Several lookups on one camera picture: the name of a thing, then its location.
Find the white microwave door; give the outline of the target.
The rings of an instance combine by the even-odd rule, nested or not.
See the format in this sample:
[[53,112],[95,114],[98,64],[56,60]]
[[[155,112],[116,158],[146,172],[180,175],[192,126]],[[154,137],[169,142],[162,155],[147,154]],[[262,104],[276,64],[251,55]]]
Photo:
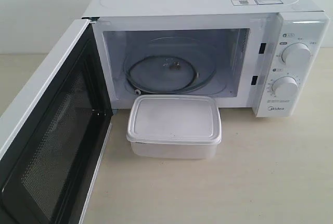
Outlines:
[[111,131],[108,64],[73,21],[1,116],[1,223],[82,223]]

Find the lower white timer knob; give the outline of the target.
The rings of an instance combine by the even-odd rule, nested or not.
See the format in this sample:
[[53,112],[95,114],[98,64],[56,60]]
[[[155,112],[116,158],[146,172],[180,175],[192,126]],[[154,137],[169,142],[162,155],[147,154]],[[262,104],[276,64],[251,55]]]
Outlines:
[[298,92],[298,84],[293,77],[284,76],[272,84],[272,92],[278,98],[287,99]]

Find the white microwave oven body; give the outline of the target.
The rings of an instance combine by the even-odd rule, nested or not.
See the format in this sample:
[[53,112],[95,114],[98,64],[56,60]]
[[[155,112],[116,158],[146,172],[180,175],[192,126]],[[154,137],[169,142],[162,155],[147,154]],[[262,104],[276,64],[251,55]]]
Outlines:
[[[189,37],[214,48],[216,74],[206,86],[180,95],[208,96],[220,108],[251,108],[257,117],[290,116],[329,25],[312,0],[234,6],[231,0],[92,0],[83,14],[93,26],[99,56],[108,64],[114,110],[129,109],[137,92],[123,70],[128,53],[160,37]],[[304,43],[310,61],[288,67],[283,51]],[[272,84],[293,77],[298,92],[276,97]]]

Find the white plastic lidded container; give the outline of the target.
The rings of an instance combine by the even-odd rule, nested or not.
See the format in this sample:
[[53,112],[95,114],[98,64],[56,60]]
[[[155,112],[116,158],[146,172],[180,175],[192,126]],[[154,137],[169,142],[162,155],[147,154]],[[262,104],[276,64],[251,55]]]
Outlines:
[[139,156],[210,159],[222,141],[219,109],[206,96],[139,96],[131,108],[126,137]]

